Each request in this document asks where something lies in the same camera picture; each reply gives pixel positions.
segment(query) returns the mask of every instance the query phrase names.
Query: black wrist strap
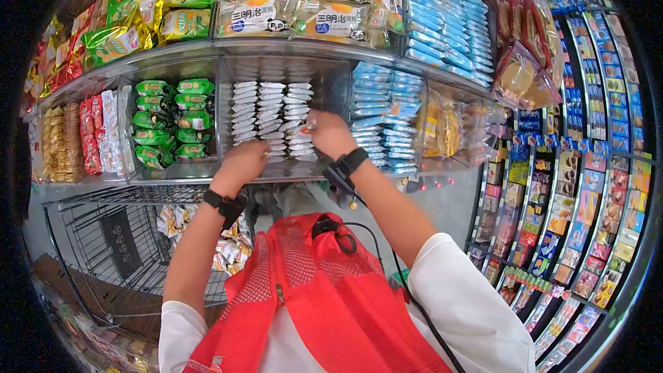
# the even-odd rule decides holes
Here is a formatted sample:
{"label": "black wrist strap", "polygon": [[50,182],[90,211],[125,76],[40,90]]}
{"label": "black wrist strap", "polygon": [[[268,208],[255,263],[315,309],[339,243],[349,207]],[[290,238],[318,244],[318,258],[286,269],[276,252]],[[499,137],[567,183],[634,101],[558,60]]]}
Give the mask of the black wrist strap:
{"label": "black wrist strap", "polygon": [[221,197],[217,193],[208,189],[203,195],[203,201],[219,210],[219,214],[222,217],[225,217],[225,220],[223,221],[223,230],[228,230],[233,226],[237,218],[239,218],[239,215],[244,212],[244,208],[246,208],[248,202],[247,194],[247,190],[242,188],[236,198],[231,199],[228,196]]}

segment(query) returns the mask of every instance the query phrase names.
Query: person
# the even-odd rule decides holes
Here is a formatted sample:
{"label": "person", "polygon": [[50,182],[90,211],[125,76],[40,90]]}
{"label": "person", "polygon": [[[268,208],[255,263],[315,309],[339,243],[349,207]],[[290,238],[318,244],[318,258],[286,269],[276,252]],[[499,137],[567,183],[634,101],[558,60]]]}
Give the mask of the person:
{"label": "person", "polygon": [[[312,120],[317,125],[312,142],[320,152],[336,161],[357,148],[340,117],[311,111],[307,121]],[[210,189],[234,198],[260,175],[269,151],[267,143],[257,140],[233,148]],[[437,233],[425,213],[370,161],[362,162],[350,178],[410,269],[412,296],[462,369],[534,372],[530,335],[452,238]],[[311,219],[320,219],[319,214],[286,217],[269,233],[256,235],[256,250],[246,266],[226,281],[228,306],[208,330],[205,286],[224,217],[200,204],[166,276],[158,349],[162,373],[456,371],[422,313],[388,285],[377,259],[361,245],[350,251],[357,253],[340,252],[347,252],[346,241],[352,241],[347,227],[341,225],[337,230],[344,235],[336,238],[333,232],[317,238],[310,231],[301,235],[297,230],[306,223],[310,228]],[[287,238],[291,232],[301,237]],[[339,249],[341,238],[346,244]],[[283,248],[296,253],[272,254]],[[281,284],[272,285],[274,278]],[[268,289],[256,292],[256,285]]]}

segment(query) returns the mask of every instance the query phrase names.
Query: white t-shirt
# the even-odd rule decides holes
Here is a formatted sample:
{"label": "white t-shirt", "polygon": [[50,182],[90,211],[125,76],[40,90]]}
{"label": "white t-shirt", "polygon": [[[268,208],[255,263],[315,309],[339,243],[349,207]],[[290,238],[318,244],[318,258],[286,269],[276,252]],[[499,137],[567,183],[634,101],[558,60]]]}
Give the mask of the white t-shirt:
{"label": "white t-shirt", "polygon": [[[408,286],[466,372],[535,371],[534,343],[527,330],[449,235],[438,233],[421,248]],[[420,311],[411,304],[407,308],[419,332],[455,371]],[[165,302],[161,373],[180,373],[207,331],[204,320],[187,304]],[[278,308],[269,328],[259,371],[324,371],[304,346],[286,306]]]}

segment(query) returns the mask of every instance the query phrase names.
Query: hand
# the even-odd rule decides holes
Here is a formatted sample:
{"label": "hand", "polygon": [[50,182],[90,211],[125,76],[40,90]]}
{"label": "hand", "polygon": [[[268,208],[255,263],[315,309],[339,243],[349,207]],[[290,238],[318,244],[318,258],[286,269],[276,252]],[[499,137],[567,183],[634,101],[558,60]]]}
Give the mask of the hand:
{"label": "hand", "polygon": [[336,114],[311,110],[306,117],[306,122],[316,121],[317,128],[311,135],[313,145],[318,150],[338,160],[343,154],[348,154],[359,147],[350,134],[350,129],[345,121]]}
{"label": "hand", "polygon": [[230,150],[211,181],[210,189],[221,196],[235,197],[239,189],[260,176],[272,151],[267,142],[251,140]]}

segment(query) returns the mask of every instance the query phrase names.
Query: panda logo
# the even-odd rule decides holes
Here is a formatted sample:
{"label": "panda logo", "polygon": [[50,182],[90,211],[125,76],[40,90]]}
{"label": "panda logo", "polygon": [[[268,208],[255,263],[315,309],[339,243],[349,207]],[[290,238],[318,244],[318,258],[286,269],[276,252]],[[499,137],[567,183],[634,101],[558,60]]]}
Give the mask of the panda logo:
{"label": "panda logo", "polygon": [[269,18],[267,20],[267,30],[272,32],[280,32],[286,29],[286,24],[284,21],[279,19]]}

